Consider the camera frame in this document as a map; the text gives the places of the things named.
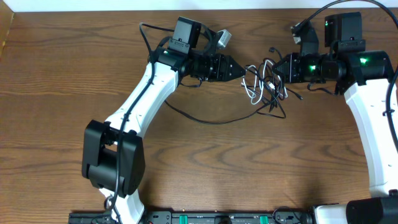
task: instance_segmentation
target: cable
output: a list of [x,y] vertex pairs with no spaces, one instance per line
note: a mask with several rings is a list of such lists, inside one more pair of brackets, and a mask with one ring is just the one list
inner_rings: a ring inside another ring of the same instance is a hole
[[[248,68],[246,68],[246,72],[247,72],[250,68],[252,68],[252,67],[254,67],[255,72],[257,72],[257,69],[256,69],[256,66],[255,66],[255,65],[250,65],[250,66],[248,66]],[[243,81],[243,86],[244,86],[244,88],[246,89],[246,93],[248,94],[248,96],[249,96],[251,99],[254,99],[254,98],[256,97],[256,94],[254,94],[253,92],[252,92],[252,95],[249,94],[248,88],[246,87],[246,82],[244,81],[244,77],[242,77],[242,81]],[[253,91],[256,90],[256,89],[255,89],[256,85],[257,85],[257,79],[255,79],[255,82],[254,82],[254,84],[253,84],[253,88],[254,88]]]
[[296,215],[296,213],[295,213],[290,207],[288,207],[288,206],[281,206],[281,207],[275,209],[274,212],[272,212],[272,219],[275,221],[275,224],[281,224],[281,223],[280,223],[279,221],[277,221],[277,219],[276,219],[276,213],[278,212],[278,210],[281,210],[281,209],[288,209],[290,212],[293,213],[294,217],[298,220],[298,222],[297,222],[297,223],[294,223],[294,224],[301,224],[300,218],[299,218],[299,217]]
[[270,47],[268,51],[271,52],[271,53],[274,53],[274,52],[276,51],[276,52],[278,53],[278,55],[279,55],[279,58],[280,58],[281,60],[284,59],[284,58],[282,57],[282,54],[280,53],[280,51],[279,51],[278,49],[276,49],[275,47]]
[[[394,13],[391,12],[390,9],[388,9],[385,5],[377,2],[377,1],[373,1],[373,0],[337,0],[334,2],[331,2],[329,4],[327,4],[326,6],[323,6],[322,8],[320,8],[319,10],[317,10],[314,14],[312,14],[310,17],[304,19],[299,25],[294,27],[294,35],[297,35],[302,27],[311,19],[313,19],[315,16],[317,16],[319,13],[321,13],[322,11],[324,11],[325,9],[327,9],[330,6],[333,6],[335,4],[339,4],[342,2],[348,2],[348,1],[364,1],[364,2],[369,2],[372,4],[375,4],[377,6],[379,6],[384,12],[386,12],[392,19],[392,21],[394,22],[394,24],[396,25],[397,29],[398,29],[398,20],[396,18],[396,16],[394,15]],[[391,136],[392,136],[392,140],[394,142],[394,145],[397,149],[398,152],[398,137],[397,137],[397,133],[395,131],[395,127],[394,127],[394,122],[392,121],[392,113],[394,112],[393,110],[391,110],[391,95],[392,95],[392,89],[397,81],[398,78],[398,66],[396,68],[396,72],[395,75],[392,77],[392,80],[388,86],[387,89],[387,94],[386,94],[386,111],[383,112],[383,115],[387,116],[387,120],[388,120],[388,124],[390,127],[390,132],[391,132]]]
[[311,89],[311,86],[313,85],[313,84],[315,84],[314,82],[310,82],[308,85],[307,85],[307,89],[308,90],[310,90],[310,91],[318,91],[318,90],[320,90],[320,91],[324,91],[325,93],[327,93],[327,94],[331,94],[331,95],[337,95],[336,93],[332,93],[331,91],[329,91],[329,90],[327,90],[327,89],[325,89],[325,88],[323,88],[323,87],[321,87],[321,88],[316,88],[316,89]]
[[243,119],[250,118],[251,116],[255,115],[258,111],[260,111],[260,110],[262,109],[262,108],[259,108],[259,109],[257,109],[255,112],[253,112],[253,113],[251,113],[251,114],[249,114],[249,115],[247,115],[247,116],[244,116],[244,117],[238,118],[238,119],[233,119],[233,120],[230,120],[230,121],[204,121],[204,120],[200,120],[200,119],[198,119],[198,118],[195,118],[195,117],[189,115],[188,113],[186,113],[186,112],[184,112],[184,111],[182,111],[182,110],[180,110],[180,109],[175,108],[175,107],[172,106],[169,102],[167,102],[167,100],[165,100],[164,102],[166,103],[167,106],[169,106],[170,108],[172,108],[172,109],[175,110],[176,112],[178,112],[178,113],[184,115],[186,118],[188,118],[188,119],[190,119],[190,120],[192,120],[192,121],[196,121],[197,123],[201,123],[201,124],[214,124],[214,125],[218,125],[218,124],[229,124],[229,123],[232,123],[232,122],[235,122],[235,121],[241,121],[241,120],[243,120]]
[[211,48],[211,43],[213,41],[213,36],[211,35],[211,33],[209,31],[209,28],[207,28],[206,25],[204,25],[204,24],[201,24],[201,25],[205,28],[205,33],[200,33],[200,34],[203,35],[206,39],[208,39],[208,42],[207,42],[207,44],[206,44],[206,46],[205,46],[205,48],[203,50],[193,50],[193,49],[191,49],[191,50],[192,50],[192,52],[195,52],[196,54],[204,55]]
[[[259,79],[260,81],[266,82],[265,79],[261,78],[260,75],[259,75],[258,73],[254,73],[254,72],[252,72],[252,73],[253,73],[255,76],[257,76],[258,79]],[[275,95],[273,94],[272,90],[271,90],[267,85],[265,85],[265,87],[266,87],[267,91],[269,92],[269,94],[271,95],[271,97],[273,98],[273,100],[272,100],[270,103],[276,102],[276,104],[279,106],[281,112],[284,114],[283,117],[280,117],[280,116],[277,116],[277,117],[278,117],[278,118],[282,118],[282,119],[286,118],[285,111],[283,110],[282,105],[280,105],[279,100],[278,100],[278,96],[279,96],[279,93],[280,93],[280,89],[283,87],[283,82],[281,82],[281,85],[279,85],[279,90],[275,93]]]
[[194,85],[185,85],[180,81],[181,86],[189,87],[189,88],[199,88],[201,84],[203,83],[203,80],[201,78],[198,78],[199,84],[194,84]]
[[287,90],[287,91],[290,91],[291,93],[293,93],[295,96],[297,96],[298,99],[304,100],[303,97],[302,97],[300,94],[294,92],[294,91],[291,90],[290,88],[287,88],[287,87],[286,87],[286,90]]

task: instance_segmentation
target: wood grain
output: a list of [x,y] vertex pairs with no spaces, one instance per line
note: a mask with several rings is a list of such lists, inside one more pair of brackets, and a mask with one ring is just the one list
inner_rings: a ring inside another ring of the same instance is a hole
[[[323,46],[323,18],[313,20]],[[368,50],[398,62],[398,32],[378,9],[360,10]],[[173,28],[178,16],[228,29],[225,54],[258,64],[298,51],[289,27],[313,10],[18,13],[0,63],[1,223],[66,223],[68,213],[101,210],[103,196],[81,176],[83,131],[103,121],[144,73],[141,21]],[[146,30],[156,44],[166,33]],[[186,78],[185,82],[194,82]],[[333,88],[333,83],[326,85]],[[282,102],[287,119],[253,116],[222,126],[198,124],[162,105],[144,140],[147,206],[174,210],[273,210],[281,205],[346,203],[369,197],[368,170],[342,96],[310,93]],[[180,87],[171,104],[207,120],[256,107],[240,80]]]
[[11,9],[8,8],[3,0],[0,0],[0,56],[2,49],[6,44],[6,39],[11,27],[13,17],[14,13],[11,11]]

